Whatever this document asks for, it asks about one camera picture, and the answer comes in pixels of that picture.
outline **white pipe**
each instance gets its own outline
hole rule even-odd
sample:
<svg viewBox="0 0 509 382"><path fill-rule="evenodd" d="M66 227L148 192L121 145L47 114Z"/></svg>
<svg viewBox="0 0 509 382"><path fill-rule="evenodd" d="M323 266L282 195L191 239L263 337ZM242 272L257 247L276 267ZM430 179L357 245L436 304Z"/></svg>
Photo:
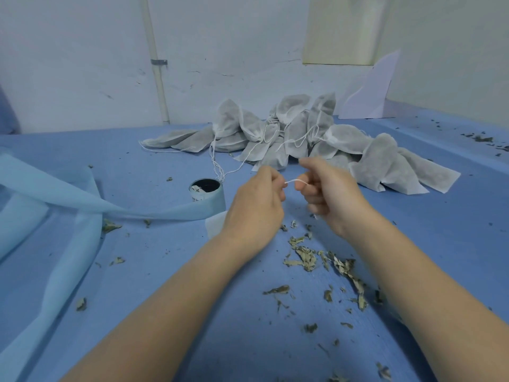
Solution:
<svg viewBox="0 0 509 382"><path fill-rule="evenodd" d="M152 27L152 19L150 18L149 1L139 0L142 7L143 25L145 26L145 34L147 35L147 44L149 45L150 59L158 60L156 39L154 37L154 28ZM164 96L164 88L161 78L161 66L152 64L152 72L156 81L157 98L159 99L159 108L161 109L161 116L163 121L169 122L168 107L166 105L166 97Z"/></svg>

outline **blue tabletop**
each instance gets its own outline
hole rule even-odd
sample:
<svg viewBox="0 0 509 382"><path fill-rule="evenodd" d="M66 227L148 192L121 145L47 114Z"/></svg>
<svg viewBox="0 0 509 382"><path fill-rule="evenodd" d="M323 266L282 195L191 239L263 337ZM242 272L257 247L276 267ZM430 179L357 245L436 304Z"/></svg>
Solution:
<svg viewBox="0 0 509 382"><path fill-rule="evenodd" d="M417 118L341 123L372 136L387 132L399 146L462 173L447 194L431 190L405 196L391 190L362 190L443 270L509 322L509 153L495 148L509 141L507 132L426 110ZM207 151L149 153L138 145L138 140L179 127L2 135L0 146L48 172L91 165L103 198L126 208L158 209L189 201L188 185L193 180L214 177ZM461 135L470 131L494 136L496 145ZM239 165L228 154L217 153L216 159L225 171ZM302 171L291 161L282 173L293 179ZM227 206L252 174L250 166L243 166L226 177ZM306 246L358 258L321 220L309 216L299 193L291 188L286 193L284 223L295 219L298 227L279 231L235 276L176 380L325 381L335 372L352 381L378 381L376 362L389 366L394 381L434 380L411 334L386 308L371 303L361 312L348 300L355 297L352 286L333 270L320 265L305 272L302 267L283 265L290 253L289 238L304 235L305 224L312 225L314 236ZM6 198L0 190L0 205ZM37 315L45 282L71 237L73 217L74 212L53 207L45 222L0 263L0 350ZM123 227L101 240L97 264L62 311L25 380L60 378L207 241L203 221L153 222L146 228L136 220L113 220ZM109 266L117 256L125 262ZM361 262L358 273L374 283ZM289 284L291 292L278 298L289 308L278 311L276 299L262 292L283 284ZM329 285L334 289L332 303L323 299ZM82 297L87 298L87 309L78 312L76 301ZM340 322L352 324L353 329ZM313 323L318 329L304 332L303 326Z"/></svg>

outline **left hand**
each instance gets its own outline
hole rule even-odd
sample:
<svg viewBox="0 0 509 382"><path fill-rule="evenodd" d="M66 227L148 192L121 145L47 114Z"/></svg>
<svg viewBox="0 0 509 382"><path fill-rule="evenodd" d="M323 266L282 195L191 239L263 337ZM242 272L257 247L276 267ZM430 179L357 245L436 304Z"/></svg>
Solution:
<svg viewBox="0 0 509 382"><path fill-rule="evenodd" d="M245 259L252 259L276 235L286 199L283 176L270 166L262 166L258 173L242 185L233 199L220 233L238 247Z"/></svg>

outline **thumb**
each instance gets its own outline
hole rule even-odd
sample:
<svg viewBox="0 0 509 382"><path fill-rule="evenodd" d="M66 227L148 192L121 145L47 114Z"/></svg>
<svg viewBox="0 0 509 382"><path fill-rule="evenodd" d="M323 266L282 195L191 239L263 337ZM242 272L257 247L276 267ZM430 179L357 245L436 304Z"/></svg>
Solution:
<svg viewBox="0 0 509 382"><path fill-rule="evenodd" d="M332 166L320 157L301 158L299 164L320 177L320 180L326 178L332 169Z"/></svg>

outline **pile of bags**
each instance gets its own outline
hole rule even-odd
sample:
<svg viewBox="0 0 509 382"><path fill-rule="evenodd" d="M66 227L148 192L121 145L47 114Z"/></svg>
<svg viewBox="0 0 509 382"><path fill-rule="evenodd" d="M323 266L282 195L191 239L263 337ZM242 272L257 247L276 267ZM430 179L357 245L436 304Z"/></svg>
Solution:
<svg viewBox="0 0 509 382"><path fill-rule="evenodd" d="M253 171L269 165L281 170L294 158L320 156L336 167L348 170L357 182L376 192L390 187L404 194L429 191L422 185L446 193L460 173L421 158L398 147L389 134L372 138L351 125L335 125L334 93L319 96L308 108L309 95L289 95L282 99L262 121L231 99L224 101L211 126L200 131L175 130L141 145L160 151L171 147L198 153L209 147L215 167L215 152L240 151L235 157L253 164ZM220 168L218 177L226 173Z"/></svg>

